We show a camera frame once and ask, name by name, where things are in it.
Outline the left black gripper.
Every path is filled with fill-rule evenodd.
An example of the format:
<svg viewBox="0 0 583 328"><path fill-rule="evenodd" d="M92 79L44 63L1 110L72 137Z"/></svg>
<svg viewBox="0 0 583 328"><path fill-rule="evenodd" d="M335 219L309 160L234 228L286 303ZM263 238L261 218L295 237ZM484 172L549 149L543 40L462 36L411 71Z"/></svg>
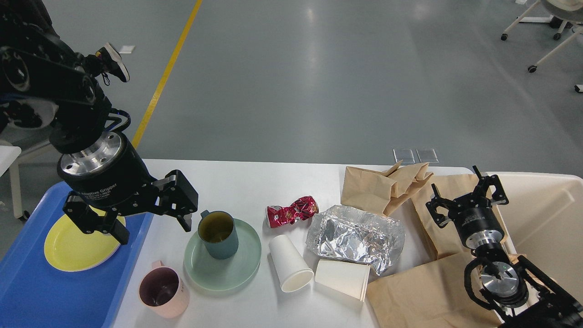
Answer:
<svg viewBox="0 0 583 328"><path fill-rule="evenodd" d="M129 231L117 214L132 215L152 208L154 214L176 218L185 232L191 232L192 214L198 210L196 189L177 169L155 181L123 133L104 132L85 151L62 155L57 174L72 190L62 208L64 214L82 233L109 234L126 245Z"/></svg>

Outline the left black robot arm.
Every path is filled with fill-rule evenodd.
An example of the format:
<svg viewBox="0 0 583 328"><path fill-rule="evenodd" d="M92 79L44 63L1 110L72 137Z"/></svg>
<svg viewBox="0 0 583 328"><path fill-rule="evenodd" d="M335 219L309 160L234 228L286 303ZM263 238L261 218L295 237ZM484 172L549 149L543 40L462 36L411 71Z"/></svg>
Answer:
<svg viewBox="0 0 583 328"><path fill-rule="evenodd" d="M182 172L162 180L148 172L123 134L131 119L112 107L97 77L123 82L129 74L109 43L84 56L65 44L41 0L1 2L1 128L44 128L61 154L57 173L72 189L64 214L83 233L114 236L129 231L118 218L141 213L177 218L192 228L198 193Z"/></svg>

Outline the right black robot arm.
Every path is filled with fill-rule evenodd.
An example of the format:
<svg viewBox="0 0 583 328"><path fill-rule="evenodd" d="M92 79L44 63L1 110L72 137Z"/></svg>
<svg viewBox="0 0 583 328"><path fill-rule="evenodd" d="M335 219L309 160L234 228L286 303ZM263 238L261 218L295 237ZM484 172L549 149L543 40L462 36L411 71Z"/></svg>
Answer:
<svg viewBox="0 0 583 328"><path fill-rule="evenodd" d="M580 328L582 305L525 256L512 263L502 247L505 236L494 215L494 205L509 203L500 178L478 178L470 193L450 200L432 184L433 197L425 206L440 228L452 222L461 244L473 259L464 270L468 297L488 311L495 311L503 328Z"/></svg>

